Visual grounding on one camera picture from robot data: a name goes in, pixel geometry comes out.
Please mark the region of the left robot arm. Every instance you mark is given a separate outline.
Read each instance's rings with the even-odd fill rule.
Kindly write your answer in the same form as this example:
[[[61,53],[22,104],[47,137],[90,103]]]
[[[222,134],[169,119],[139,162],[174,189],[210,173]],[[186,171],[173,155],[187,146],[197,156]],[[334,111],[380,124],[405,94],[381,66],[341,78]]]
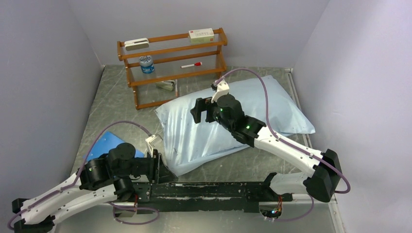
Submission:
[[[104,202],[130,201],[136,196],[133,177],[145,175],[155,184],[177,181],[177,176],[156,150],[144,158],[136,158],[135,152],[132,144],[121,143],[108,153],[89,160],[42,195],[15,199],[12,202],[14,217],[21,219],[11,219],[9,229],[15,233],[47,233],[66,216]]]

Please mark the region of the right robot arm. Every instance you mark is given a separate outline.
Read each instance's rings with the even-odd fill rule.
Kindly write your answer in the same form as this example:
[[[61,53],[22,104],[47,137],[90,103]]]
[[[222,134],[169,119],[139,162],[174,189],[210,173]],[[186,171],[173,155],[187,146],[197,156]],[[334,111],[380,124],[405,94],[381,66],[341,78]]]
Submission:
[[[262,188],[266,200],[273,201],[280,195],[295,193],[329,202],[337,193],[342,169],[335,151],[312,149],[270,130],[263,121],[246,115],[241,103],[230,94],[217,101],[211,97],[196,99],[190,110],[195,123],[200,123],[203,112],[206,113],[206,122],[217,122],[236,141],[270,152],[300,170],[296,174],[269,175],[269,184]]]

